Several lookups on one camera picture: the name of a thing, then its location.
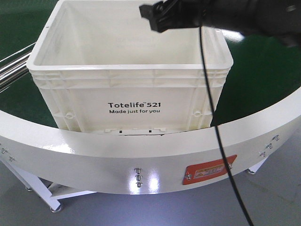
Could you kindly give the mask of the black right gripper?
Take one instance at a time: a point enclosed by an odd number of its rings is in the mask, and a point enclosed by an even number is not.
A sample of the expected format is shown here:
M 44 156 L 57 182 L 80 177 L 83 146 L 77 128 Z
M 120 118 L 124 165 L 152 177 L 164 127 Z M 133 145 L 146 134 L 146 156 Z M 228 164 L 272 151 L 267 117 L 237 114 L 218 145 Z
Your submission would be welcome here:
M 139 6 L 141 17 L 149 19 L 150 29 L 162 33 L 169 29 L 197 28 L 203 25 L 211 0 L 166 0 Z

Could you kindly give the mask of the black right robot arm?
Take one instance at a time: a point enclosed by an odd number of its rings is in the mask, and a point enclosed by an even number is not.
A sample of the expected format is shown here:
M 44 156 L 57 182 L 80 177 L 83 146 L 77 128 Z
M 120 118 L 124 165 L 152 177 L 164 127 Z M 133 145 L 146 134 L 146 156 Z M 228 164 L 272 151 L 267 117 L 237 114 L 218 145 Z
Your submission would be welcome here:
M 166 0 L 139 10 L 156 32 L 207 26 L 275 37 L 287 47 L 301 45 L 299 0 Z

